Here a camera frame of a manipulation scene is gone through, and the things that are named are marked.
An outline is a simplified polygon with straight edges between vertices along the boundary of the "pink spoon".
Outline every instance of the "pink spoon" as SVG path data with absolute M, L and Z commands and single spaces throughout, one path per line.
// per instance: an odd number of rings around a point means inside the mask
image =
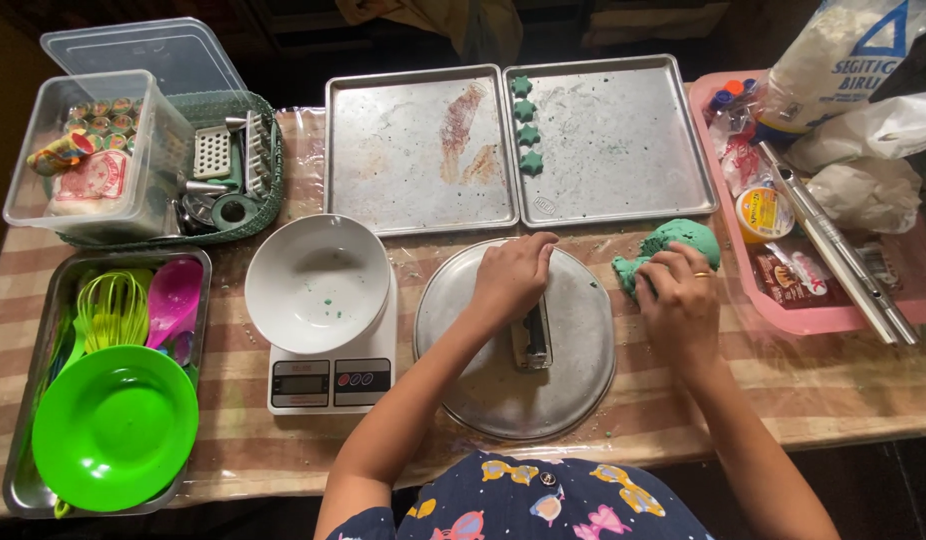
M 150 335 L 146 346 L 156 349 L 200 302 L 203 265 L 184 258 L 164 264 L 150 284 Z

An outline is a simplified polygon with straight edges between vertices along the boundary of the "metal rolling pin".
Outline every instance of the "metal rolling pin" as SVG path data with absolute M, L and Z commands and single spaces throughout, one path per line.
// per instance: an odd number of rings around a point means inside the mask
M 803 182 L 793 174 L 792 167 L 766 142 L 760 142 L 759 149 L 773 166 L 774 184 L 792 203 L 800 226 L 883 343 L 917 343 L 920 338 L 913 326 Z

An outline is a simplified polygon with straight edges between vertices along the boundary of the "striped tablecloth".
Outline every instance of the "striped tablecloth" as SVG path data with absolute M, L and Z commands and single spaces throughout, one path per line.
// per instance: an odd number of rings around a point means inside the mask
M 287 143 L 288 189 L 277 226 L 321 210 L 325 134 L 318 109 L 282 113 L 280 125 Z M 725 241 L 718 215 L 709 225 Z M 599 410 L 570 434 L 535 445 L 483 439 L 441 412 L 403 476 L 404 485 L 432 479 L 477 448 L 643 466 L 711 452 L 698 411 L 673 385 L 665 358 L 650 351 L 637 308 L 620 292 L 609 264 L 615 255 L 630 256 L 655 226 L 560 230 L 561 249 L 587 264 L 612 299 L 616 374 Z M 469 244 L 517 232 L 385 242 L 399 283 L 400 374 L 413 362 L 415 311 L 436 268 Z M 206 250 L 213 260 L 213 284 L 199 383 L 200 429 L 176 506 L 319 494 L 337 450 L 361 418 L 274 416 L 266 409 L 269 344 L 256 333 L 243 298 L 247 267 L 266 235 Z M 47 230 L 11 228 L 0 256 L 0 514 L 7 512 L 1 484 L 44 295 L 54 269 L 73 252 Z M 724 251 L 723 260 L 721 353 L 759 416 L 787 448 L 926 435 L 926 345 L 882 346 L 868 332 L 795 338 L 747 330 L 740 323 L 748 307 L 739 300 L 745 296 L 735 259 Z

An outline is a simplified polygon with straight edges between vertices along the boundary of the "patterned shirt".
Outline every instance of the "patterned shirt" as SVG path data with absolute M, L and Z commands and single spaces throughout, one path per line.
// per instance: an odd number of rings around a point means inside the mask
M 634 467 L 477 451 L 423 486 L 399 527 L 369 508 L 327 540 L 712 540 L 672 491 Z

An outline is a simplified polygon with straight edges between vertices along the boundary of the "hand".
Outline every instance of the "hand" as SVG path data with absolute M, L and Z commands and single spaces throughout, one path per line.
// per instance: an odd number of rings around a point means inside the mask
M 525 316 L 546 290 L 549 256 L 559 240 L 552 232 L 537 232 L 487 249 L 469 306 L 497 329 Z
M 669 249 L 637 269 L 637 300 L 654 352 L 672 364 L 692 391 L 718 362 L 716 276 L 699 251 L 679 242 L 670 242 Z M 709 276 L 693 276 L 702 272 Z

